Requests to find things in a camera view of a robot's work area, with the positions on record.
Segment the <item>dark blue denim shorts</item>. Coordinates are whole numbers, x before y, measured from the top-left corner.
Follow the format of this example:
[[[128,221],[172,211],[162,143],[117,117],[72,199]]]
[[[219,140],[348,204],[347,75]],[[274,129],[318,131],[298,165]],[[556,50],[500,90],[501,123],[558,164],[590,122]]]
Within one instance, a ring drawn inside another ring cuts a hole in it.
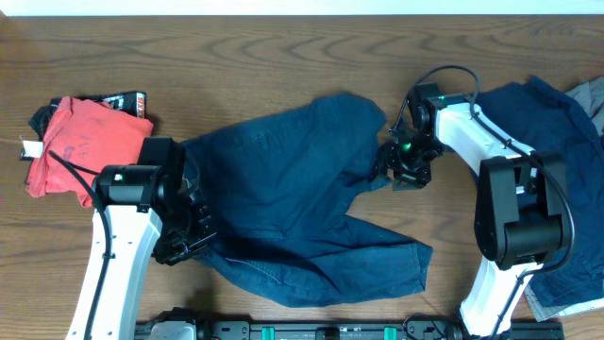
[[[184,142],[217,235],[198,256],[232,284],[287,307],[400,298],[426,288],[432,250],[349,215],[372,178],[386,121],[340,93]]]

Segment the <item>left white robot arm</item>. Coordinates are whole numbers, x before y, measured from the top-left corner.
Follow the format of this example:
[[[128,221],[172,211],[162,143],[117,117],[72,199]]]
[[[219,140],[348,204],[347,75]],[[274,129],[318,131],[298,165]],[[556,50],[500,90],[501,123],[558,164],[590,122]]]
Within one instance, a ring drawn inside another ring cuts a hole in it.
[[[110,165],[93,193],[91,255],[67,336],[132,339],[150,261],[175,265],[201,254],[216,227],[181,168]]]

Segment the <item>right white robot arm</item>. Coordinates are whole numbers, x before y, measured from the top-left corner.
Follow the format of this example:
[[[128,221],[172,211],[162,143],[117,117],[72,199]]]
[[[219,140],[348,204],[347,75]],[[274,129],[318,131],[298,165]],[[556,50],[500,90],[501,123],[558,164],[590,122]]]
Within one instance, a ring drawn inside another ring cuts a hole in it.
[[[377,156],[378,176],[392,174],[396,191],[422,189],[431,162],[450,148],[478,178],[474,233],[481,262],[459,306],[459,324],[447,336],[510,338],[512,311],[529,281],[560,269],[553,257],[573,249],[562,157],[514,140],[469,94],[412,92],[402,108],[411,122],[394,123]]]

